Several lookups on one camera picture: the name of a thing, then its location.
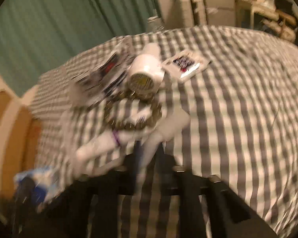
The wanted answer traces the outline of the white tissue pack Vinda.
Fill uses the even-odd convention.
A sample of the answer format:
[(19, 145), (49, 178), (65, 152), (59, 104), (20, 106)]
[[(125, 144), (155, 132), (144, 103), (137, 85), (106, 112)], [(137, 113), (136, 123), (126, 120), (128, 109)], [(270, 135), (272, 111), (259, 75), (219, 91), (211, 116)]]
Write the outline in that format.
[(27, 200), (35, 211), (41, 212), (60, 192), (59, 171), (51, 167), (42, 167), (17, 173), (13, 177), (15, 203)]

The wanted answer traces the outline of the white toothpaste tube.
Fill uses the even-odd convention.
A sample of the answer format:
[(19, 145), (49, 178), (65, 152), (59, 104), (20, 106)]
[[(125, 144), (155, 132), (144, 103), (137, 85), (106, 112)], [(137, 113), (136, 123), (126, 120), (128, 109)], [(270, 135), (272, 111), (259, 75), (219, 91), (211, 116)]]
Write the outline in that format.
[[(190, 115), (181, 108), (176, 108), (161, 120), (142, 145), (143, 155), (140, 159), (140, 168), (144, 168), (150, 163), (159, 144), (171, 140), (187, 127), (190, 121)], [(144, 132), (136, 131), (105, 131), (77, 149), (74, 154), (74, 175), (78, 177), (83, 173), (88, 160), (126, 145), (130, 141), (140, 139), (144, 135)]]

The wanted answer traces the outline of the silver foil pouch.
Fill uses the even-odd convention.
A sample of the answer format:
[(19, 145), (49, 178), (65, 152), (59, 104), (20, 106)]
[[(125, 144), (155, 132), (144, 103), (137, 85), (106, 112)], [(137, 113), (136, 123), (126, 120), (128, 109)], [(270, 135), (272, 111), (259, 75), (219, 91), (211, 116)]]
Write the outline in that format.
[(132, 38), (126, 36), (101, 64), (70, 80), (68, 96), (71, 104), (92, 106), (104, 100), (123, 82), (134, 59)]

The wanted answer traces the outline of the small white card packet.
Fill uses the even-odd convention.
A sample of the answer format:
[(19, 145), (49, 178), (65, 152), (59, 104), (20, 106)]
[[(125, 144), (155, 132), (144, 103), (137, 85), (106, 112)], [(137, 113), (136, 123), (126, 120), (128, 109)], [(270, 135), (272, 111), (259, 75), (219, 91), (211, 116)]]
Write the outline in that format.
[(205, 70), (209, 64), (210, 60), (200, 52), (185, 49), (166, 59), (161, 66), (172, 78), (184, 83)]

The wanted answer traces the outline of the white hair dryer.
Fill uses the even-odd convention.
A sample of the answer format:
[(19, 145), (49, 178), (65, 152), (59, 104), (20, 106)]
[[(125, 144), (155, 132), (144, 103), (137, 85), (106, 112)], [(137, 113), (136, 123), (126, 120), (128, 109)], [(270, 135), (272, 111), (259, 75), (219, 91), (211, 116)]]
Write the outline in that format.
[(146, 44), (129, 68), (128, 88), (141, 96), (157, 93), (165, 75), (161, 64), (159, 45)]

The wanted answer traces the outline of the green curtain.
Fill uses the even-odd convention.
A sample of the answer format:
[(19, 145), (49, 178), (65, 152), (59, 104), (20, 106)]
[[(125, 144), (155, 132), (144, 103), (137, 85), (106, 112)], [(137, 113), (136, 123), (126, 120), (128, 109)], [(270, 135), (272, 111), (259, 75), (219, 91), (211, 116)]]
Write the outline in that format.
[(0, 7), (0, 75), (22, 96), (38, 78), (115, 36), (147, 29), (158, 0), (5, 0)]

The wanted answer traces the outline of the large water jug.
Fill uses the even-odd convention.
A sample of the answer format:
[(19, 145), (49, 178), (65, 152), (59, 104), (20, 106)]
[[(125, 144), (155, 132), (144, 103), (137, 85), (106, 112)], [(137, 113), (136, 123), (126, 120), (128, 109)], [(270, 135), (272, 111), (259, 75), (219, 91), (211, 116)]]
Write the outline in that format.
[(157, 32), (164, 30), (162, 19), (158, 16), (152, 16), (147, 19), (147, 32)]

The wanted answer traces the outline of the white suitcase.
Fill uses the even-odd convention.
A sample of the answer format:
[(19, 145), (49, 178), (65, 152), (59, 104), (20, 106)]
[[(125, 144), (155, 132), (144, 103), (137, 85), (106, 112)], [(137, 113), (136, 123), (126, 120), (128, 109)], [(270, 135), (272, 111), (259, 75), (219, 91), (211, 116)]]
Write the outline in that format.
[(204, 0), (173, 0), (165, 19), (167, 29), (207, 25)]

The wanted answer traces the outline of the white dressing table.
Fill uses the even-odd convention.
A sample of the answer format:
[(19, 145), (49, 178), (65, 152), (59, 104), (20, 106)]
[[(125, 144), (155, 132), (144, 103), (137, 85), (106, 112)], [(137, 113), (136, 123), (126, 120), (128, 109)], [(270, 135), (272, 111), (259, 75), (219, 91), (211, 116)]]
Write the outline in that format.
[(255, 28), (255, 14), (264, 19), (261, 22), (274, 31), (281, 39), (294, 43), (298, 31), (298, 24), (294, 16), (289, 15), (281, 10), (270, 8), (259, 3), (256, 0), (235, 0), (236, 5), (236, 26), (242, 27), (242, 21), (245, 11), (250, 11), (249, 27)]

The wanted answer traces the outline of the grey mini fridge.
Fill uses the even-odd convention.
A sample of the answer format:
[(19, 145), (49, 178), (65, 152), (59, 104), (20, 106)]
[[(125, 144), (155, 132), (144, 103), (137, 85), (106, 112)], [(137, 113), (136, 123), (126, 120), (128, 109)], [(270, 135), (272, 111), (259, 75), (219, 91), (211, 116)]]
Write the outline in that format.
[(208, 25), (236, 26), (235, 0), (204, 0)]

